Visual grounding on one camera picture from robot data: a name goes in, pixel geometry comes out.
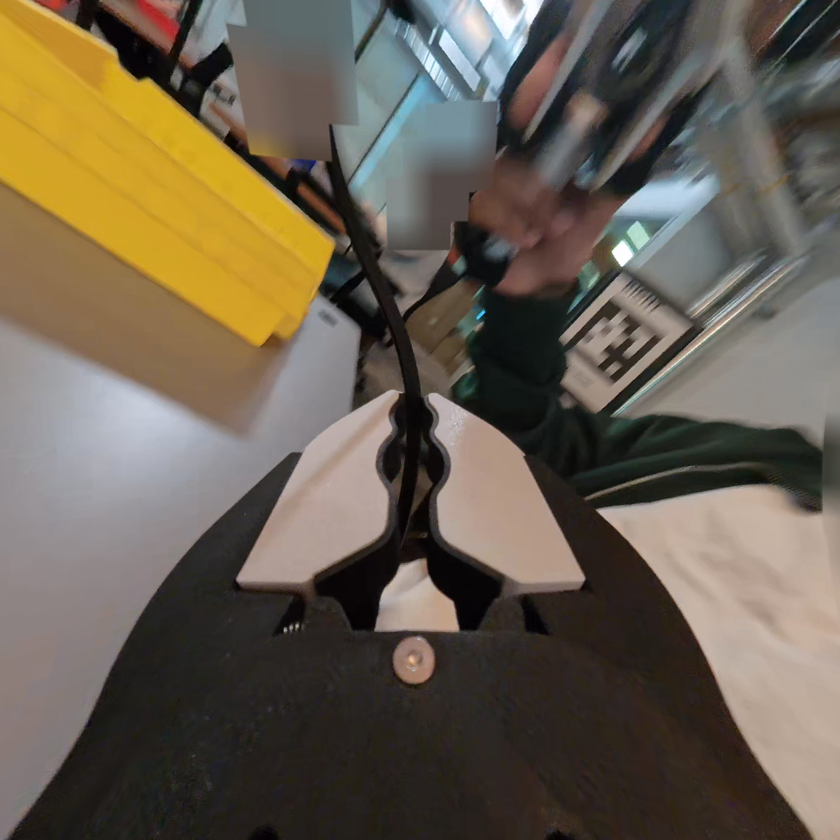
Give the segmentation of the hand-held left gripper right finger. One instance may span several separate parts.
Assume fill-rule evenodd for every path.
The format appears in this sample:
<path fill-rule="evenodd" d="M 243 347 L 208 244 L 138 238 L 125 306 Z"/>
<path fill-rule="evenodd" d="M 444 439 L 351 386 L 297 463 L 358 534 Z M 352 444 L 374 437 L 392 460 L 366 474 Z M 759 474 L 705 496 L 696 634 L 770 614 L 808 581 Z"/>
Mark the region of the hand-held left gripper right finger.
<path fill-rule="evenodd" d="M 431 525 L 444 550 L 502 593 L 579 591 L 583 570 L 520 448 L 444 396 L 427 405 L 430 442 L 443 457 Z"/>

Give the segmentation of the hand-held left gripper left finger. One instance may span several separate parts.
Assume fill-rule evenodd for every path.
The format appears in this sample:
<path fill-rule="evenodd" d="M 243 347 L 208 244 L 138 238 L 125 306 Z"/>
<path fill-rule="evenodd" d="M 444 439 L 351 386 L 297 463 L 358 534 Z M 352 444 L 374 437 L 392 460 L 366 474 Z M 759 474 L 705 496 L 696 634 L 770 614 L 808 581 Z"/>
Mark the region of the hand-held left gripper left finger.
<path fill-rule="evenodd" d="M 313 592 L 396 524 L 403 394 L 387 391 L 305 447 L 236 582 L 252 592 Z"/>

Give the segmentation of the yellow plastic bin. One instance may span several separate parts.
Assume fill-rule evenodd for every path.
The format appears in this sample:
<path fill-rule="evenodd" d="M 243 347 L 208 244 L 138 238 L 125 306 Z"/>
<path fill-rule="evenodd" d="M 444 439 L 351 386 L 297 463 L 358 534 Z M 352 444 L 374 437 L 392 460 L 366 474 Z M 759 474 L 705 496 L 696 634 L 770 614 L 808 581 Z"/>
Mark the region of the yellow plastic bin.
<path fill-rule="evenodd" d="M 333 239 L 116 52 L 2 2 L 2 183 L 247 343 L 288 340 Z"/>

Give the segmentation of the person's right forearm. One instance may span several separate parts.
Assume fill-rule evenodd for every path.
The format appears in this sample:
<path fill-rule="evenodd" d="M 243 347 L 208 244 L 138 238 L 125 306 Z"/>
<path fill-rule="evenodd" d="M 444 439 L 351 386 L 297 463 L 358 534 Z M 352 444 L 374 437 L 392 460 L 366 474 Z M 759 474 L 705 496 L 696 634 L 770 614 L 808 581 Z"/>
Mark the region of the person's right forearm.
<path fill-rule="evenodd" d="M 561 333 L 578 290 L 574 283 L 515 297 L 481 288 L 484 317 L 468 338 L 470 369 L 452 387 L 454 402 L 511 438 L 540 435 L 558 409 Z"/>

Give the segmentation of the person's right hand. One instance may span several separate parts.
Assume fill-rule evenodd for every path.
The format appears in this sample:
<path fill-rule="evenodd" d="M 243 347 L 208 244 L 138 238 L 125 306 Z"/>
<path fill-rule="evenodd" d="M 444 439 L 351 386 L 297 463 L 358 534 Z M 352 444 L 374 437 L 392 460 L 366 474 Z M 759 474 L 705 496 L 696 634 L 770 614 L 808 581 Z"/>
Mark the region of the person's right hand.
<path fill-rule="evenodd" d="M 545 187 L 526 164 L 500 158 L 469 203 L 458 245 L 466 274 L 510 297 L 549 297 L 576 283 L 628 196 Z"/>

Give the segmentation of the framed marker sign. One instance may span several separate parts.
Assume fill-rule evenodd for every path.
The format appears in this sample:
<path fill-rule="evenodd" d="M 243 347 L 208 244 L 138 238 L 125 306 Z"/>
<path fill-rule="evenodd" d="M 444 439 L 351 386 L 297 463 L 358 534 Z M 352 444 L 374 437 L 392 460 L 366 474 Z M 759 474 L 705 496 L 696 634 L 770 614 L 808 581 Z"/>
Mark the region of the framed marker sign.
<path fill-rule="evenodd" d="M 621 407 L 700 333 L 635 274 L 613 272 L 573 304 L 560 343 L 562 397 L 591 413 Z"/>

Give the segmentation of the white garment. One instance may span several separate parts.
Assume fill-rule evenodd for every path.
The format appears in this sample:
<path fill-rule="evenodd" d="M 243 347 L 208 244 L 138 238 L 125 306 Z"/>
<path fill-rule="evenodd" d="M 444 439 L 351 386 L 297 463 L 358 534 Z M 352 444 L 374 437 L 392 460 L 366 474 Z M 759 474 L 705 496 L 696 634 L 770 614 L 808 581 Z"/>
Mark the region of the white garment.
<path fill-rule="evenodd" d="M 675 599 L 771 780 L 814 838 L 838 838 L 839 624 L 822 515 L 769 486 L 600 514 Z"/>

